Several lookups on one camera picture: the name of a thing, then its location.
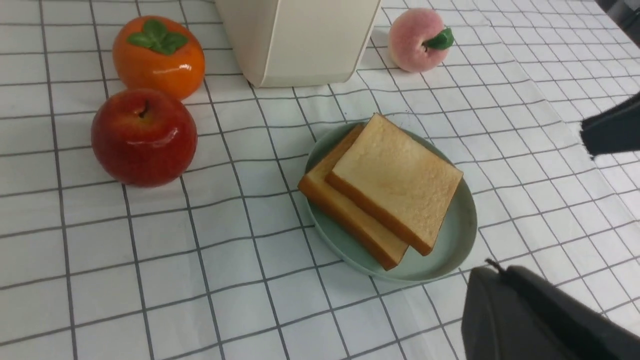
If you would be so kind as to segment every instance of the peach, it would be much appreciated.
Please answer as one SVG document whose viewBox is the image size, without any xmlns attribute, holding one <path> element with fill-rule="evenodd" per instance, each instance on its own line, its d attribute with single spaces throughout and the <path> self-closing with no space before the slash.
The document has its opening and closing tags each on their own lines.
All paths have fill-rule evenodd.
<svg viewBox="0 0 640 360">
<path fill-rule="evenodd" d="M 453 34 L 436 11 L 425 8 L 402 13 L 389 30 L 389 55 L 408 72 L 424 72 L 438 66 L 453 45 Z"/>
</svg>

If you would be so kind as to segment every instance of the plate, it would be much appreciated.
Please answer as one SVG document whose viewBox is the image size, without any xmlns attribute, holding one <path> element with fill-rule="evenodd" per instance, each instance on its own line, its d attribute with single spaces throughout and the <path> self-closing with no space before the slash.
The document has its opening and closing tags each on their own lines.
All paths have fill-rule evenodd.
<svg viewBox="0 0 640 360">
<path fill-rule="evenodd" d="M 357 122 L 350 123 L 333 129 L 316 142 L 309 154 L 305 173 L 319 163 L 357 124 Z M 404 132 L 446 162 L 451 163 L 427 140 L 407 130 Z M 422 256 L 409 247 L 400 264 L 389 271 L 385 271 L 342 226 L 325 215 L 308 199 L 306 202 L 318 234 L 338 257 L 365 274 L 389 281 L 425 282 L 445 276 L 462 264 L 471 252 L 476 239 L 476 205 L 464 177 L 456 189 L 431 253 Z"/>
</svg>

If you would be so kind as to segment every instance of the persimmon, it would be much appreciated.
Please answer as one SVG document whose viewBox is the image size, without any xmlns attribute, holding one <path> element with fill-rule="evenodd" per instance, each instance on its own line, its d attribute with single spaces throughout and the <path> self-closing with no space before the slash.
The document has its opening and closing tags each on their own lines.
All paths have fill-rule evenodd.
<svg viewBox="0 0 640 360">
<path fill-rule="evenodd" d="M 183 100 L 204 80 L 202 46 L 181 24 L 142 16 L 122 27 L 113 42 L 113 64 L 127 88 L 152 88 Z"/>
</svg>

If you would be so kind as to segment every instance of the toast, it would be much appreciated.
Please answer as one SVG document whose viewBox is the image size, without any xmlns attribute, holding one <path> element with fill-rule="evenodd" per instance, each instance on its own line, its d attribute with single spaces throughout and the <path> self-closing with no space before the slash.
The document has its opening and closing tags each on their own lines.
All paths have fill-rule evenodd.
<svg viewBox="0 0 640 360">
<path fill-rule="evenodd" d="M 354 236 L 385 270 L 390 270 L 400 263 L 409 245 L 324 180 L 363 129 L 361 124 L 354 127 L 324 159 L 302 177 L 298 189 L 310 202 Z"/>
<path fill-rule="evenodd" d="M 325 180 L 425 256 L 462 175 L 375 114 Z"/>
</svg>

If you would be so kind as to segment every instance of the apple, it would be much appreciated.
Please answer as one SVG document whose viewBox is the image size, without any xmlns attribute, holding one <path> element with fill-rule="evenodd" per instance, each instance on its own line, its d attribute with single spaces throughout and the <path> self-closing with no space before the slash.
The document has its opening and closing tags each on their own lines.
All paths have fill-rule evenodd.
<svg viewBox="0 0 640 360">
<path fill-rule="evenodd" d="M 91 145 L 104 170 L 124 184 L 161 186 L 189 167 L 196 125 L 184 105 L 159 90 L 124 90 L 93 118 Z"/>
</svg>

